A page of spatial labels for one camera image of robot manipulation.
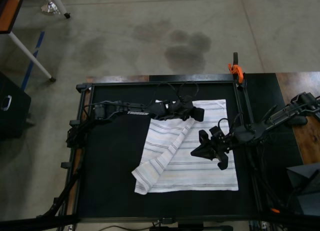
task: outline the orange clamp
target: orange clamp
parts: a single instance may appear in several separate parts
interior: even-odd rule
[[[276,209],[276,208],[271,208],[271,211],[276,213],[276,214],[280,214],[280,211],[278,209]]]
[[[229,63],[228,68],[231,74],[238,75],[238,83],[242,84],[242,82],[244,81],[244,73],[242,72],[242,68],[238,65],[238,53],[233,53],[233,65]]]

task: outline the white towel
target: white towel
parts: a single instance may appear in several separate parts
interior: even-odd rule
[[[229,162],[225,170],[219,169],[217,159],[211,161],[190,154],[200,145],[199,130],[210,134],[209,129],[227,118],[226,100],[194,101],[193,105],[205,109],[202,122],[193,118],[151,120],[140,165],[132,171],[136,193],[238,190],[232,151],[227,154]],[[229,132],[226,120],[220,122],[220,127],[225,135]]]

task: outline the black robotic arm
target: black robotic arm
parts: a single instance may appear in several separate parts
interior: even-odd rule
[[[294,97],[283,109],[273,114],[277,106],[273,106],[258,123],[244,124],[233,128],[237,115],[233,121],[229,133],[225,135],[220,125],[214,126],[209,131],[199,131],[201,145],[191,152],[192,156],[205,159],[219,159],[218,166],[221,170],[228,167],[228,154],[230,150],[242,145],[256,146],[263,144],[269,131],[283,123],[289,125],[305,125],[308,120],[306,116],[315,116],[320,121],[320,100],[311,93],[300,93]]]
[[[87,107],[93,107],[92,115],[87,114],[87,120],[70,121],[71,129],[68,131],[67,146],[69,148],[82,146],[84,144],[84,135],[95,125],[102,125],[112,122],[122,115],[149,116],[154,120],[172,120],[182,119],[183,121],[194,118],[196,121],[204,120],[205,110],[197,108],[192,103],[190,95],[178,96],[177,101],[154,102],[145,106],[140,103],[129,103],[123,101],[103,101],[92,103]]]

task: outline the wooden tabletop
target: wooden tabletop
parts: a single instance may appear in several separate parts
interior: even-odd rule
[[[276,74],[278,84],[281,89],[284,102],[287,104],[296,95],[307,92],[315,97],[320,96],[320,72],[301,72],[301,73],[278,73]],[[149,82],[149,75],[136,76],[104,76],[88,77],[87,83],[134,83]],[[89,103],[89,95],[86,95],[85,104]],[[305,126],[293,127],[293,132],[301,153],[304,164],[313,164],[320,162],[320,123],[314,117],[307,117],[308,123]],[[82,150],[75,151],[75,164],[73,172],[78,167]],[[66,214],[71,215],[74,212],[76,197],[76,185],[72,188]]]
[[[0,16],[0,34],[9,34],[14,26],[23,0],[7,0]]]

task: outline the black box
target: black box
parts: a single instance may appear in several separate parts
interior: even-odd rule
[[[0,140],[22,135],[31,98],[0,72]]]

